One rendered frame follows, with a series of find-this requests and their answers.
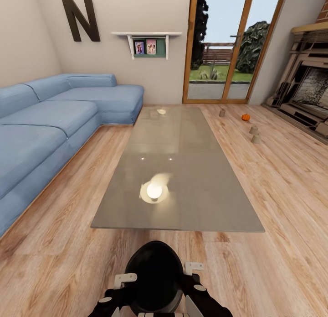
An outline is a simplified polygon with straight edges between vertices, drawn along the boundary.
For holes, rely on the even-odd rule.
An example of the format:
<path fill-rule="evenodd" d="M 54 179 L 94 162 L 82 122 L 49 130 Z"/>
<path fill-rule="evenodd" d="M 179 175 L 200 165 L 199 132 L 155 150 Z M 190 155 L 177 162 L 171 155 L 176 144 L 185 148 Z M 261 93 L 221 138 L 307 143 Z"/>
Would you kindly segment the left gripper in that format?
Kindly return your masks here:
<path fill-rule="evenodd" d="M 123 306 L 129 306 L 133 303 L 133 299 L 137 297 L 137 287 L 123 287 L 122 289 L 108 289 L 104 295 L 113 295 L 116 294 L 121 299 L 121 307 Z"/>

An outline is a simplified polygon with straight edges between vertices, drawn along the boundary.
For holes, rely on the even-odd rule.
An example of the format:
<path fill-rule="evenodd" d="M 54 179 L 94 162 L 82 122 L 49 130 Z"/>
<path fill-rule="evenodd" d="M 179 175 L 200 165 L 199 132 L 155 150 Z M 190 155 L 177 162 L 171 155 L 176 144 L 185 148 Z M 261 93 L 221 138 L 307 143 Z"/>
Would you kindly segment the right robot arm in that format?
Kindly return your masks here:
<path fill-rule="evenodd" d="M 200 276 L 192 270 L 204 270 L 201 262 L 185 261 L 184 273 L 169 272 L 169 282 L 173 288 L 182 290 L 186 299 L 185 307 L 189 317 L 233 317 L 227 307 L 210 297 L 207 289 L 200 283 Z"/>

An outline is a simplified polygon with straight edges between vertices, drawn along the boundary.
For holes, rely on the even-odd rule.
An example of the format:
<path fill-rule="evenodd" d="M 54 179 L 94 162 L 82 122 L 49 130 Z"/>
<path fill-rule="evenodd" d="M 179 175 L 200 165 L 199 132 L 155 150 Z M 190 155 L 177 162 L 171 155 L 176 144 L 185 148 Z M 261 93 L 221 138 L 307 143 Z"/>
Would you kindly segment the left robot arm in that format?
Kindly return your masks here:
<path fill-rule="evenodd" d="M 135 273 L 116 275 L 114 287 L 104 293 L 104 298 L 98 301 L 88 317 L 119 317 L 121 307 L 131 305 L 133 299 L 137 297 L 137 287 L 123 285 L 136 280 Z"/>

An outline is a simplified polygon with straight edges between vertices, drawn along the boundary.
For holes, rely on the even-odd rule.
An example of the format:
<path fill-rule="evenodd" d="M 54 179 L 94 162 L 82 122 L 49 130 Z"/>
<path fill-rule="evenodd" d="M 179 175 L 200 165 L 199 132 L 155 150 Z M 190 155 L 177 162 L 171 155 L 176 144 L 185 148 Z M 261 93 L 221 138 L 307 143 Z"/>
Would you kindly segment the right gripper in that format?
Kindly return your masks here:
<path fill-rule="evenodd" d="M 184 273 L 169 272 L 169 282 L 173 283 L 173 288 L 177 290 L 182 290 L 184 293 L 184 286 L 188 281 L 200 282 L 200 276 L 198 274 L 185 275 Z"/>

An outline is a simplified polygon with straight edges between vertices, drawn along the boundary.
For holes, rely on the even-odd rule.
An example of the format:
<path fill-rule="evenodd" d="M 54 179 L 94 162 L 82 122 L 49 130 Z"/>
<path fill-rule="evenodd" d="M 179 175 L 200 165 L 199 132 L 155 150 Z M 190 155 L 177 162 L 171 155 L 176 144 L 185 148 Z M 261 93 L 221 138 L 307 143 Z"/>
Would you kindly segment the cauldron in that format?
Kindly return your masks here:
<path fill-rule="evenodd" d="M 151 241 L 138 249 L 130 258 L 125 274 L 135 273 L 137 280 L 124 287 L 137 287 L 137 297 L 130 306 L 134 314 L 174 313 L 183 291 L 173 288 L 169 272 L 184 273 L 176 252 L 165 242 Z"/>

